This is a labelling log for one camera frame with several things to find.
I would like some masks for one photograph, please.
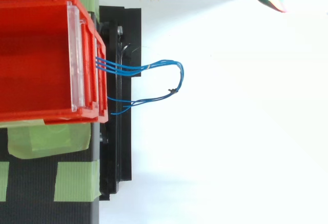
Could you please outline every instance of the wire bundle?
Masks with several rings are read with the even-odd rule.
[[[137,75],[137,74],[141,73],[142,71],[145,71],[148,69],[154,69],[154,68],[169,66],[169,65],[176,65],[180,69],[180,82],[179,82],[178,87],[175,89],[169,89],[170,93],[167,95],[164,95],[162,97],[145,98],[145,99],[139,99],[136,101],[121,100],[121,99],[114,99],[114,98],[108,97],[108,99],[110,99],[112,101],[122,102],[122,103],[130,103],[129,105],[123,106],[125,108],[123,111],[118,112],[118,113],[112,113],[112,115],[120,115],[120,114],[123,114],[124,112],[128,111],[129,109],[131,109],[134,106],[143,105],[143,104],[155,102],[155,101],[160,101],[160,100],[163,100],[163,99],[166,99],[166,98],[172,96],[173,94],[177,93],[180,90],[182,82],[183,82],[183,78],[185,76],[185,71],[183,69],[182,64],[180,62],[173,61],[173,60],[160,60],[153,64],[149,64],[149,65],[144,65],[144,66],[140,66],[140,67],[131,67],[131,66],[113,63],[111,61],[102,59],[100,57],[96,57],[96,63],[97,63],[97,66],[96,66],[97,69],[106,71],[107,73],[121,75],[121,76],[129,76],[129,77]]]

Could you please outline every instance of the blue wire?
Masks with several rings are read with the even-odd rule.
[[[185,70],[183,68],[183,65],[180,62],[173,61],[173,60],[160,60],[155,63],[149,64],[149,65],[144,65],[144,66],[140,66],[140,67],[131,67],[131,66],[125,66],[125,65],[113,63],[111,61],[102,59],[100,57],[96,57],[96,59],[97,59],[96,60],[96,63],[97,63],[96,68],[97,69],[106,71],[111,74],[121,75],[121,76],[134,76],[134,75],[137,75],[137,74],[141,73],[142,71],[145,71],[148,69],[158,68],[158,67],[162,67],[162,66],[169,66],[169,65],[176,65],[180,69],[180,82],[179,82],[178,87],[176,89],[169,90],[170,93],[167,95],[164,95],[162,97],[145,98],[145,99],[139,99],[136,101],[121,100],[121,99],[115,99],[115,98],[108,97],[108,99],[112,100],[112,101],[121,102],[121,103],[130,103],[130,105],[123,106],[125,108],[124,110],[122,110],[121,112],[118,112],[118,113],[112,113],[112,115],[120,115],[120,114],[123,114],[124,112],[128,111],[129,109],[131,109],[134,106],[164,100],[164,99],[172,96],[173,94],[177,93],[180,90],[183,79],[185,77]]]

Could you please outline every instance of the black metal frame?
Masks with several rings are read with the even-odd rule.
[[[123,35],[118,35],[122,26]],[[107,59],[129,66],[141,65],[141,10],[124,7],[100,7],[100,35],[106,44]],[[108,95],[131,100],[131,78],[107,74]],[[110,115],[124,109],[123,104],[108,103],[109,122],[101,127],[100,200],[109,200],[117,193],[119,182],[132,179],[131,170],[131,110],[122,115]]]

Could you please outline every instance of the black fabric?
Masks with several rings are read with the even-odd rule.
[[[8,153],[7,129],[0,129],[0,161],[9,161],[6,202],[0,202],[0,224],[98,224],[99,201],[54,202],[60,161],[99,159],[99,124],[91,126],[89,149],[22,160]]]

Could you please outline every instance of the white background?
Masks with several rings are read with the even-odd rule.
[[[133,180],[100,223],[328,223],[328,21],[256,0],[100,0],[142,8],[142,63],[174,59],[170,99],[132,110]],[[132,83],[167,94],[174,67]]]

